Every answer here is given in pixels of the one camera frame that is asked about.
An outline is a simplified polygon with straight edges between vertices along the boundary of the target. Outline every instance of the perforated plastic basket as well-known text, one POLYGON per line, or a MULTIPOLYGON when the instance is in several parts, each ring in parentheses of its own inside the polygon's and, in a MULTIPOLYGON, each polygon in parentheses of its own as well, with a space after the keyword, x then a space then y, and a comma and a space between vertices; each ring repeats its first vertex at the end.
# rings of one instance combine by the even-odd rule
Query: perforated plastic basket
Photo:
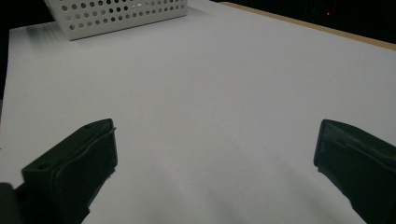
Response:
POLYGON ((45 0, 69 40, 187 15, 187 0, 45 0))

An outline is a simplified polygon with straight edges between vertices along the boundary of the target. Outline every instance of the white tabletop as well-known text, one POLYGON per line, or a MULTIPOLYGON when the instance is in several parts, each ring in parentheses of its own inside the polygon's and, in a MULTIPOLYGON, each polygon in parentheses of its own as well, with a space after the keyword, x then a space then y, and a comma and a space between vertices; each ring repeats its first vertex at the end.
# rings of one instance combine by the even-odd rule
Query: white tabletop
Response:
POLYGON ((187 17, 68 41, 12 30, 0 181, 112 118, 119 165, 84 223, 363 223, 313 157, 323 119, 396 145, 396 51, 190 0, 187 17))

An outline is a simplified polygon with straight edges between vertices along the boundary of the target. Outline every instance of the round hole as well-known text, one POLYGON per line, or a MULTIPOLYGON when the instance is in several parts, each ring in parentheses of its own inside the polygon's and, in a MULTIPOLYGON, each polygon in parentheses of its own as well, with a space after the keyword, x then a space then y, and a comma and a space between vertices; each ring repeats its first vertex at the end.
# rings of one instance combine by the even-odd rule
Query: round hole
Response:
POLYGON ((50 167, 50 164, 49 163, 43 163, 43 164, 40 164, 40 165, 38 165, 37 166, 37 169, 39 169, 39 170, 45 170, 45 169, 47 169, 47 168, 49 168, 50 167))

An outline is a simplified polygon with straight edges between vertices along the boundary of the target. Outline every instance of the dark background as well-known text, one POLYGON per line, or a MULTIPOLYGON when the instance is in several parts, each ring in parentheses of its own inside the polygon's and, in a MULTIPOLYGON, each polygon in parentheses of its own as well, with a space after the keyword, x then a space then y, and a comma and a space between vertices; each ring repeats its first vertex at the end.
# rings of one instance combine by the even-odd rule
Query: dark background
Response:
MULTIPOLYGON (((396 13, 394 12, 396 0, 230 0, 229 2, 396 44, 396 13)), ((3 99, 7 73, 8 30, 53 21, 53 18, 44 0, 0 0, 0 16, 2 22, 0 99, 3 99)))

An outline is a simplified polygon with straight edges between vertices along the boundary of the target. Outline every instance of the wooden table edge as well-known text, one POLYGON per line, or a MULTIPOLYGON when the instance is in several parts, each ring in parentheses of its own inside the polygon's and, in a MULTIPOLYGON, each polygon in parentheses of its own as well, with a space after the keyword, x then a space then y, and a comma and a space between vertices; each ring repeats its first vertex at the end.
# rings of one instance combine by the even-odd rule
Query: wooden table edge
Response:
POLYGON ((309 23, 309 22, 306 22, 306 21, 299 21, 299 20, 295 20, 295 19, 292 19, 292 18, 289 18, 289 17, 276 15, 274 13, 261 11, 261 10, 258 10, 258 9, 252 8, 252 7, 240 6, 240 5, 237 5, 235 3, 230 3, 230 2, 220 2, 220 3, 225 5, 225 6, 228 6, 228 7, 234 7, 234 8, 242 9, 242 10, 245 10, 245 11, 248 11, 248 12, 252 12, 252 13, 259 14, 259 15, 263 15, 263 16, 266 16, 266 17, 278 19, 278 20, 281 20, 281 21, 291 22, 291 23, 294 23, 294 24, 298 24, 298 25, 302 25, 302 26, 309 27, 309 28, 312 28, 312 29, 316 29, 316 30, 320 30, 320 31, 323 31, 323 32, 327 32, 327 33, 330 33, 330 34, 333 34, 333 35, 340 35, 340 36, 343 36, 343 37, 346 37, 346 38, 349 38, 349 39, 358 40, 360 42, 364 42, 364 43, 367 43, 367 44, 375 45, 375 46, 378 46, 378 47, 381 47, 381 48, 396 50, 396 44, 391 44, 391 43, 388 43, 388 42, 385 42, 385 41, 372 39, 372 38, 369 38, 369 37, 366 37, 366 36, 361 36, 361 35, 354 35, 354 34, 351 34, 351 33, 348 33, 348 32, 335 30, 335 29, 332 29, 332 28, 329 28, 329 27, 316 25, 316 24, 309 23))

